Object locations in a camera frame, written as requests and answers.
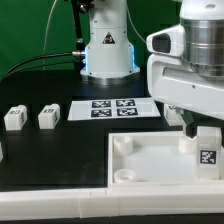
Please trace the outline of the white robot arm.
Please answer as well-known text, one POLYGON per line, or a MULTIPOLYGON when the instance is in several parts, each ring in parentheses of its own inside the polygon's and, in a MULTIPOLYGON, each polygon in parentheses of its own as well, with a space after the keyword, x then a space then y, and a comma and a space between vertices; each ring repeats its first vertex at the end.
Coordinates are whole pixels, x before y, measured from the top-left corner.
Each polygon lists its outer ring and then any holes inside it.
MULTIPOLYGON (((127 37, 127 0, 87 0, 84 80, 118 84, 139 72, 127 37)), ((181 0, 180 22, 149 35, 147 87, 164 104, 202 116, 224 135, 224 0, 181 0)))

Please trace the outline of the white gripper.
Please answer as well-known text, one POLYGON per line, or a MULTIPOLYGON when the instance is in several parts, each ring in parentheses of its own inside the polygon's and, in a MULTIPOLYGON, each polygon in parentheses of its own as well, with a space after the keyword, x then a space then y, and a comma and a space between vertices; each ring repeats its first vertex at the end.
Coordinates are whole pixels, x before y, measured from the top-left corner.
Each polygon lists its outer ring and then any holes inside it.
POLYGON ((152 54, 147 62, 147 85, 155 101, 181 108, 187 137, 197 133, 190 111, 224 120, 224 78, 203 77, 180 58, 152 54))

